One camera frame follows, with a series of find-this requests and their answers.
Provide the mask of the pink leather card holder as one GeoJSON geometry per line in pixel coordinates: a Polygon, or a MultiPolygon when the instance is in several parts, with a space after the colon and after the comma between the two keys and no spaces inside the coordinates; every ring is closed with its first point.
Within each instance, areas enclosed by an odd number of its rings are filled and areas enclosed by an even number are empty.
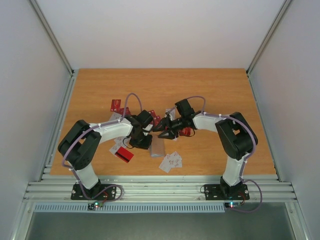
{"type": "Polygon", "coordinates": [[[152,158],[165,156],[165,143],[162,138],[157,135],[152,135],[152,142],[149,147],[150,156],[152,158]]]}

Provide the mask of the white card under arm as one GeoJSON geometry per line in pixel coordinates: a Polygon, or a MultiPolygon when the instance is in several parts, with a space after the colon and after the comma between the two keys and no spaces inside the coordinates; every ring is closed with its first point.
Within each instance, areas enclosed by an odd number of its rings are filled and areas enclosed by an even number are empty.
{"type": "Polygon", "coordinates": [[[109,151],[115,155],[115,153],[118,151],[118,149],[120,147],[123,147],[123,148],[126,148],[127,147],[127,142],[129,141],[130,139],[127,138],[127,137],[117,137],[114,139],[115,141],[115,144],[109,149],[109,151]]]}

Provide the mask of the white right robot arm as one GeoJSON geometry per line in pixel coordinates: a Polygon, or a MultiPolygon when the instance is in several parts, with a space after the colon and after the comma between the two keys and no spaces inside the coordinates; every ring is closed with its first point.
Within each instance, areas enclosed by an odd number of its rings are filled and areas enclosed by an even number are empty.
{"type": "Polygon", "coordinates": [[[172,120],[166,116],[154,127],[159,138],[173,140],[179,131],[191,128],[217,133],[227,154],[225,171],[221,177],[220,191],[225,198],[234,197],[238,191],[247,159],[255,152],[258,138],[240,112],[230,115],[197,111],[172,120]]]}

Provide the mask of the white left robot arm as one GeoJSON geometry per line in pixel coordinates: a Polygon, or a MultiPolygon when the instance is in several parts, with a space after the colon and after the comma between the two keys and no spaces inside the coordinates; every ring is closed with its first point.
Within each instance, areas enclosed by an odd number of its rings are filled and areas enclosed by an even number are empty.
{"type": "Polygon", "coordinates": [[[96,199],[101,193],[101,187],[91,162],[99,144],[119,137],[129,137],[131,147],[147,150],[152,143],[153,137],[149,132],[153,123],[154,118],[149,112],[126,115],[102,123],[89,124],[79,120],[58,145],[57,149],[63,156],[62,165],[75,172],[83,186],[83,194],[89,199],[96,199]]]}

